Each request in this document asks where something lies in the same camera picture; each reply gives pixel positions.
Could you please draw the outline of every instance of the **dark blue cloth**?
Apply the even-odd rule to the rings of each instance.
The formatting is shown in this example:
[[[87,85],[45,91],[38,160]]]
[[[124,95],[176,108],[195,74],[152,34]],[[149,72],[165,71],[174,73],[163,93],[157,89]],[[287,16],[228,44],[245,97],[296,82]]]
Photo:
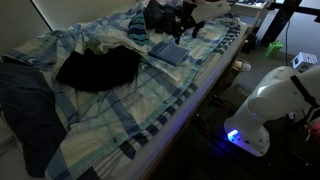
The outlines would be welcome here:
[[[28,65],[0,63],[0,103],[7,123],[22,143],[28,174],[44,177],[66,132],[43,75]]]

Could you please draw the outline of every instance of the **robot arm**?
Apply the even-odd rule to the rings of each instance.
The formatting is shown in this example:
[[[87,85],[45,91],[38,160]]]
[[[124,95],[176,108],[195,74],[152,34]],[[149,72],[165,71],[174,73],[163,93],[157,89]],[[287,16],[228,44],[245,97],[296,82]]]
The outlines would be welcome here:
[[[320,66],[304,73],[288,66],[276,68],[263,78],[234,116],[225,121],[224,129],[232,143],[255,156],[263,156],[270,146],[269,133],[263,124],[312,107],[291,76],[296,76],[307,92],[316,98],[315,103],[320,104]]]

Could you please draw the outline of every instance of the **mattress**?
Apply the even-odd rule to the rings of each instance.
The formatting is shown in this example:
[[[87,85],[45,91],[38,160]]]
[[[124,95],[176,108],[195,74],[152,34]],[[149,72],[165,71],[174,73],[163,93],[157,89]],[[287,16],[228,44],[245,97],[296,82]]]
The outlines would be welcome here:
[[[237,36],[226,52],[221,56],[214,53],[204,61],[199,69],[194,81],[192,82],[197,90],[189,98],[185,98],[185,103],[176,111],[153,138],[143,148],[135,154],[134,161],[129,163],[129,168],[118,167],[121,171],[119,179],[140,179],[154,162],[155,158],[165,149],[166,145],[175,137],[181,127],[185,124],[200,104],[206,93],[210,90],[226,66],[230,63],[231,57],[242,40],[242,35],[246,30],[246,25],[241,24],[240,35]],[[32,179],[23,166],[21,149],[16,145],[0,157],[1,178],[4,179]]]

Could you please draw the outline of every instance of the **green object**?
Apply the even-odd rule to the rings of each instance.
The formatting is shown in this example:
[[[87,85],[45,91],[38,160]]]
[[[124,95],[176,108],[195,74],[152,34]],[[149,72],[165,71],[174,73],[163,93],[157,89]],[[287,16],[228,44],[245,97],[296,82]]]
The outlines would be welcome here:
[[[276,40],[269,44],[269,47],[265,53],[267,58],[276,57],[279,50],[282,48],[282,44],[280,41]]]

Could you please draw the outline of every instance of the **black cloth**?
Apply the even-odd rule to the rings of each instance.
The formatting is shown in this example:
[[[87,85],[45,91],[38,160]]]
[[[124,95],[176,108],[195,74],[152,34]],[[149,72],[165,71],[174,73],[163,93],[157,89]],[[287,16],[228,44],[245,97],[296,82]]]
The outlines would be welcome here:
[[[82,91],[105,91],[134,81],[141,56],[123,46],[96,55],[86,49],[84,55],[73,51],[56,79]]]
[[[156,0],[150,0],[148,6],[143,11],[146,29],[155,29],[156,32],[171,34],[178,37],[182,34],[181,22],[176,17],[181,18],[181,7],[161,5]]]
[[[43,75],[28,65],[0,63],[0,103],[5,120],[22,143],[28,174],[44,177],[66,131]]]

